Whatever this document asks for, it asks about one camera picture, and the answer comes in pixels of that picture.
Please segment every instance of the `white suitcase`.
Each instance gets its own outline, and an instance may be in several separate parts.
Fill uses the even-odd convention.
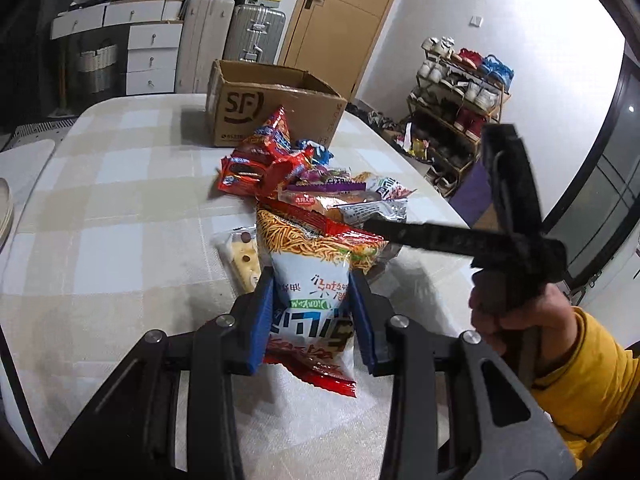
[[[178,51],[176,93],[207,92],[211,65],[222,58],[233,10],[233,0],[189,0]]]

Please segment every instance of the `human hand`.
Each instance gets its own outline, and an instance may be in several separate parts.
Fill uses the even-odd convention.
[[[571,304],[555,285],[547,283],[540,296],[504,316],[482,312],[482,298],[487,298],[488,294],[491,290],[483,290],[481,286],[472,289],[469,297],[471,324],[498,354],[504,355],[508,349],[501,331],[539,326],[542,335],[537,375],[549,373],[569,359],[578,339],[578,322]]]

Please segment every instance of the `tablecloth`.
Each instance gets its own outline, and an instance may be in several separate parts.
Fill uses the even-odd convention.
[[[234,290],[212,240],[254,223],[254,203],[214,190],[220,158],[230,150],[207,147],[204,105],[201,94],[168,94],[89,108],[24,210],[2,278],[0,323],[49,453],[146,330],[195,330],[232,306]],[[334,166],[417,189],[409,221],[463,224],[356,117],[344,114],[331,150]],[[468,328],[470,288],[468,258],[409,248],[372,286],[398,312],[449,335]],[[280,365],[236,378],[246,476],[376,478],[391,380],[369,377],[357,353],[355,373],[356,399],[302,383]],[[186,385],[181,381],[176,443],[183,468]]]

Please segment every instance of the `red shoe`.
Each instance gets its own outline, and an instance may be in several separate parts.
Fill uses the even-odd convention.
[[[480,140],[480,133],[482,132],[482,127],[486,124],[486,118],[482,117],[482,115],[476,114],[469,111],[471,114],[470,121],[468,122],[468,126],[466,127],[466,136],[469,137],[473,142],[478,142]]]
[[[462,62],[477,70],[482,65],[482,56],[473,50],[462,48],[458,54],[462,58]]]
[[[464,132],[471,124],[474,113],[468,108],[460,108],[456,116],[456,120],[453,123],[454,127],[461,132]]]

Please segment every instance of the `yellow jacket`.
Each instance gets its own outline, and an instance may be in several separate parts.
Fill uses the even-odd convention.
[[[536,380],[532,393],[580,467],[616,425],[640,381],[640,359],[633,359],[609,332],[574,307],[580,331],[569,362]]]

